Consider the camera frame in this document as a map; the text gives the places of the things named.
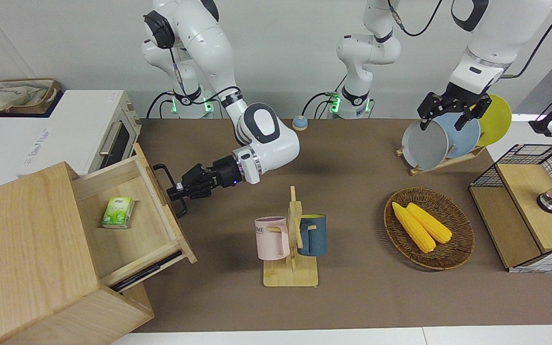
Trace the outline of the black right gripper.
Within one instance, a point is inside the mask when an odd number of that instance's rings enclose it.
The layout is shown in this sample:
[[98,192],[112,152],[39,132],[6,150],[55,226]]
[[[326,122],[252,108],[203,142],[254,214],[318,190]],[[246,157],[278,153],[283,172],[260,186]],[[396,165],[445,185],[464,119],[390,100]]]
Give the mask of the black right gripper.
[[237,160],[232,156],[226,156],[214,161],[213,165],[207,168],[200,163],[196,164],[182,175],[181,181],[176,183],[176,189],[166,190],[166,195],[170,201],[208,198],[217,186],[228,188],[236,186],[241,181],[242,174]]

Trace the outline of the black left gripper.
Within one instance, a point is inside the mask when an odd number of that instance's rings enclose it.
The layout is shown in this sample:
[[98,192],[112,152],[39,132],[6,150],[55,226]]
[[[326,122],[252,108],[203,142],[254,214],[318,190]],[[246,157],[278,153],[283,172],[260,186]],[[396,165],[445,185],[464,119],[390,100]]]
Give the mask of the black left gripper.
[[461,131],[469,121],[482,118],[492,102],[486,92],[475,94],[449,82],[442,94],[428,92],[417,107],[417,113],[421,119],[420,129],[425,131],[432,120],[438,116],[461,112],[454,124],[456,131]]

